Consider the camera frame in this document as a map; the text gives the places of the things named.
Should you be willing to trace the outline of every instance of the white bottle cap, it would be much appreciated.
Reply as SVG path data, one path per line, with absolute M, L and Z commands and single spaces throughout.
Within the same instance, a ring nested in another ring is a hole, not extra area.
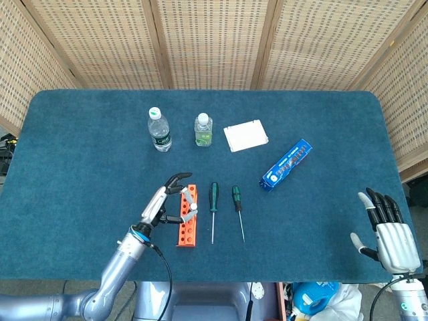
M 198 115 L 198 123 L 199 124 L 206 125 L 206 124 L 208 124 L 208 120 L 209 120 L 209 118 L 208 118 L 208 115 L 206 113 L 203 112 L 202 114 Z
M 150 118 L 152 118 L 153 120 L 158 120 L 161 118 L 162 114 L 161 114 L 161 110 L 157 107 L 152 107 L 150 108 L 150 110 L 148 111 L 148 115 L 150 116 Z

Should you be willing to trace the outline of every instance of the toothpaste box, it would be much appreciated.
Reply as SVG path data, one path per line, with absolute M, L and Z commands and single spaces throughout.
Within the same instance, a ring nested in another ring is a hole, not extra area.
M 260 186 L 266 191 L 271 191 L 280 183 L 292 169 L 309 154 L 312 146 L 301 139 L 290 149 L 274 166 L 267 171 L 260 180 Z

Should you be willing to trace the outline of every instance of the blue tablecloth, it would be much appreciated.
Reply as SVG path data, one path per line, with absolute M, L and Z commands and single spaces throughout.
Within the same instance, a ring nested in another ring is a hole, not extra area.
M 148 109 L 170 123 L 172 148 L 154 149 Z M 195 117 L 213 118 L 213 144 L 195 144 Z M 230 152 L 223 128 L 260 119 L 269 143 Z M 300 138 L 310 154 L 267 193 L 261 176 Z M 177 247 L 178 226 L 152 233 L 176 281 L 380 282 L 379 263 L 359 255 L 349 233 L 375 247 L 357 192 L 394 197 L 411 225 L 378 100 L 368 92 L 51 90 L 32 100 L 0 198 L 0 278 L 98 279 L 128 227 L 173 174 L 197 184 L 197 246 Z M 208 190 L 220 187 L 211 245 Z M 242 242 L 231 188 L 242 192 Z M 179 214 L 179 197 L 166 203 Z M 167 280 L 146 251 L 134 280 Z

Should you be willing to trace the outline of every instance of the robotic arm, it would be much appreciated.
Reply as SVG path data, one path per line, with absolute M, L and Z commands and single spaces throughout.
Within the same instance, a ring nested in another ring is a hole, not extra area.
M 371 189 L 366 191 L 370 198 L 364 193 L 358 193 L 358 197 L 366 207 L 376 235 L 377 251 L 365 246 L 355 233 L 351 233 L 350 238 L 358 252 L 379 261 L 393 275 L 390 285 L 401 320 L 428 321 L 428 299 L 423 284 L 412 278 L 421 266 L 413 234 L 403 222 L 399 206 L 391 197 Z M 370 310 L 370 321 L 373 311 L 374 305 Z
M 197 214 L 197 205 L 181 179 L 191 173 L 172 176 L 160 187 L 141 214 L 137 225 L 131 225 L 107 266 L 99 289 L 86 290 L 76 295 L 12 297 L 0 295 L 2 321 L 60 321 L 70 316 L 81 316 L 87 321 L 104 321 L 110 315 L 117 293 L 128 279 L 133 267 L 147 247 L 151 247 L 150 233 L 161 223 L 185 223 Z M 184 217 L 166 215 L 165 201 L 171 194 L 183 193 L 190 204 Z

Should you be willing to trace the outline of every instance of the screwdriver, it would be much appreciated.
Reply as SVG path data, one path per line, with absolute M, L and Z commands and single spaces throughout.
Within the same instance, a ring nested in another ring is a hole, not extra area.
M 213 227 L 211 228 L 211 244 L 214 244 L 214 220 L 217 212 L 217 202 L 219 200 L 219 183 L 212 182 L 209 188 L 209 206 L 213 214 Z
M 237 185 L 232 187 L 232 197 L 233 202 L 235 203 L 235 210 L 239 213 L 239 222 L 241 223 L 241 232 L 242 232 L 242 240 L 245 243 L 245 236 L 243 236 L 243 227 L 242 227 L 242 219 L 241 219 L 241 191 Z

